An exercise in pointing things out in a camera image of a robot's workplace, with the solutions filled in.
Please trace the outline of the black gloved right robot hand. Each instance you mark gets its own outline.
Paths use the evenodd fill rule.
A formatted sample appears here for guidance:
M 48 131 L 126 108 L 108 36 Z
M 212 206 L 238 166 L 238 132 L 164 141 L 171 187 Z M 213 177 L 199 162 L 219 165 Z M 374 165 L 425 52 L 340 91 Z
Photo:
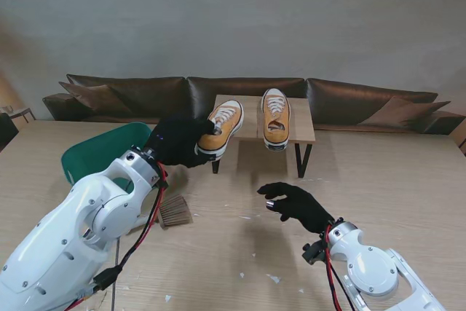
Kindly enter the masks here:
M 282 222 L 298 220 L 309 232 L 320 234 L 334 217 L 313 197 L 298 186 L 284 182 L 274 182 L 261 186 L 257 192 L 265 196 L 266 207 L 280 214 Z

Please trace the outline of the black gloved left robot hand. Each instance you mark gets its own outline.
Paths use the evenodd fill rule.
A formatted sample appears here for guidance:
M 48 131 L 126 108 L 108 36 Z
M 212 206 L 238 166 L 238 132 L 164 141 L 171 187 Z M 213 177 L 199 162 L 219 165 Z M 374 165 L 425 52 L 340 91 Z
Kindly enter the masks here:
M 210 161 L 210 155 L 197 153 L 195 147 L 202 136 L 213 135 L 214 128 L 208 119 L 164 118 L 154 127 L 144 147 L 152 149 L 163 165 L 194 168 Z

